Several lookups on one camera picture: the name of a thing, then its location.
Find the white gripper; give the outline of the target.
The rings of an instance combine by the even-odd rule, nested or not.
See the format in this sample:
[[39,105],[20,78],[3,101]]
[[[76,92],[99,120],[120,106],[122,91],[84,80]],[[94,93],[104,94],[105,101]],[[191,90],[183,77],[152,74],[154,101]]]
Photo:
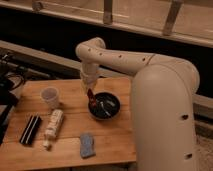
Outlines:
[[80,78],[82,80],[82,87],[87,92],[89,89],[93,90],[95,88],[98,74],[86,74],[83,70],[80,70]]

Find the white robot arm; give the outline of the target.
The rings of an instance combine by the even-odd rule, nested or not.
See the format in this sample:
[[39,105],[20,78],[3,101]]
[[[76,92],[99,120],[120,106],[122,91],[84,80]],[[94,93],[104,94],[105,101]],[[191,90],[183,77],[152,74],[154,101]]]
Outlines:
[[101,38],[77,45],[84,87],[93,88],[98,67],[132,77],[130,110],[138,171],[199,171],[193,96],[200,77],[189,61],[166,55],[108,50]]

